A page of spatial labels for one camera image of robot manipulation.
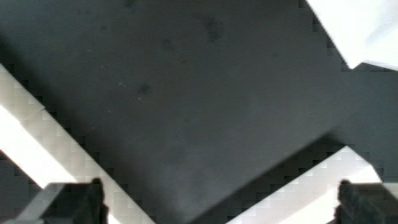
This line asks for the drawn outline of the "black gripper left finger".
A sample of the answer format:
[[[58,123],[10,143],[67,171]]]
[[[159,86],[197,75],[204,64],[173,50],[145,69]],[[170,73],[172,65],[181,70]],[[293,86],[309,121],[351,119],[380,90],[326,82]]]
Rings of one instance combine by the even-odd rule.
[[[102,183],[51,183],[37,193],[22,212],[21,224],[108,224]]]

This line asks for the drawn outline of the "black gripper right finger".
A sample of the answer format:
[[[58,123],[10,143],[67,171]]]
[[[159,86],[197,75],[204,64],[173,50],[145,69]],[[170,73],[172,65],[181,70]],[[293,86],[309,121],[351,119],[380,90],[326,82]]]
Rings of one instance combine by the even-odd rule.
[[[398,197],[380,183],[351,183],[337,187],[335,224],[398,224]]]

